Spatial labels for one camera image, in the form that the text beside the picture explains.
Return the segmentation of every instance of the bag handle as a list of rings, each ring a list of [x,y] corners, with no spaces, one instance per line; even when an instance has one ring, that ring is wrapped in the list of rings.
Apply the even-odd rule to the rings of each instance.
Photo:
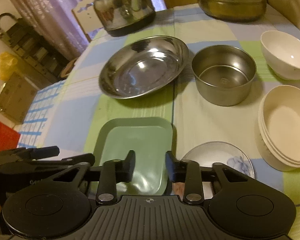
[[[18,21],[18,19],[14,15],[12,15],[11,13],[2,13],[2,14],[0,14],[0,20],[4,16],[9,16],[10,18],[15,20],[16,22]],[[1,27],[0,27],[0,33],[4,33],[4,30]]]

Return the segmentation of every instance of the pink curtain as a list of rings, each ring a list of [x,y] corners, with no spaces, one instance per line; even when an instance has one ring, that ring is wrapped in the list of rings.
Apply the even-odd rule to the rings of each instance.
[[[11,0],[21,16],[60,53],[71,60],[89,44],[71,9],[81,0]],[[163,0],[152,0],[156,11],[164,10]]]

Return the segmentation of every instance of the silver bolt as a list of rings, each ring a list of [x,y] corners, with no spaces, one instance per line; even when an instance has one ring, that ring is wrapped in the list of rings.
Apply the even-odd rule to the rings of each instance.
[[[199,194],[196,194],[196,193],[191,193],[191,194],[188,194],[186,196],[186,199],[191,201],[191,202],[194,202],[194,201],[199,201],[202,199],[202,197],[199,195]]]
[[[113,200],[114,196],[112,194],[109,194],[109,193],[103,193],[103,194],[98,196],[98,199],[102,202],[107,202],[107,201]]]

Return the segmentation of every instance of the table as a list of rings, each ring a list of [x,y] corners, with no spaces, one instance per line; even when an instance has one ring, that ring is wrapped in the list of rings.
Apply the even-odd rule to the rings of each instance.
[[[284,192],[296,204],[298,215],[290,237],[300,240],[300,170],[281,172],[271,168],[261,158],[254,137],[258,105],[263,95],[279,84],[300,88],[300,81],[283,81],[267,66],[259,41],[267,30],[284,31],[300,39],[300,31],[269,5],[262,19],[249,24],[216,20],[204,14],[198,5],[188,5],[158,12],[151,26],[125,37],[113,38],[101,30],[80,56],[64,84],[58,86],[53,105],[40,120],[44,122],[40,134],[36,134],[31,143],[30,139],[21,138],[22,144],[19,145],[57,145],[61,153],[55,158],[60,159],[92,152],[101,127],[111,119],[162,117],[170,121],[176,131],[173,150],[178,159],[207,141],[226,141],[239,147],[251,159],[256,178]],[[103,95],[98,86],[98,75],[105,62],[123,46],[153,35],[175,36],[187,44],[189,63],[178,79],[144,98],[119,101]],[[257,64],[258,75],[251,92],[237,106],[215,106],[203,99],[196,89],[191,60],[200,49],[215,44],[242,48]],[[36,108],[38,106],[33,106],[29,112]]]

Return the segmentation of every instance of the green tray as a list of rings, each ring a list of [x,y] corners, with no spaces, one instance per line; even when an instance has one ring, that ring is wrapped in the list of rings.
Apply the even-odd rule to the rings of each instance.
[[[118,183],[118,195],[162,195],[167,186],[165,153],[171,150],[172,125],[159,117],[118,118],[100,130],[94,156],[95,166],[136,153],[136,166],[130,183]],[[91,185],[96,193],[97,183]]]

